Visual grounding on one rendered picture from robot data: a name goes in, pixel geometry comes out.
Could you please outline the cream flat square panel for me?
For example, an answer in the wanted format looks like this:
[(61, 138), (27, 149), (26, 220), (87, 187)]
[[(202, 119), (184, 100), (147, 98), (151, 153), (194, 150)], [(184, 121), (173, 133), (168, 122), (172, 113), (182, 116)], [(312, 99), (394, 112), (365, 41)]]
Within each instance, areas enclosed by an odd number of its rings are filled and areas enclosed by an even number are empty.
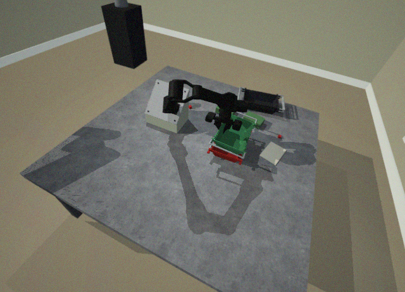
[(280, 147), (279, 145), (271, 142), (264, 151), (260, 154), (260, 157), (264, 158), (268, 162), (276, 165), (281, 157), (286, 152), (286, 149)]

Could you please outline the red plastic tray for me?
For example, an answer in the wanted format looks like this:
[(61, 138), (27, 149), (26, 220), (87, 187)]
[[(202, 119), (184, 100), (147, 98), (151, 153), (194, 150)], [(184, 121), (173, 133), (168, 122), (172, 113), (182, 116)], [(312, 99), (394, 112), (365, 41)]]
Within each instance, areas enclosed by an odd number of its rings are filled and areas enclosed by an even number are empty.
[(226, 151), (223, 151), (222, 149), (216, 148), (214, 146), (212, 146), (211, 148), (209, 148), (207, 153), (213, 152), (213, 154), (217, 157), (223, 158), (225, 160), (231, 161), (231, 162), (239, 162), (239, 165), (241, 165), (242, 163), (242, 159), (238, 156), (235, 156), (231, 153), (228, 153)]

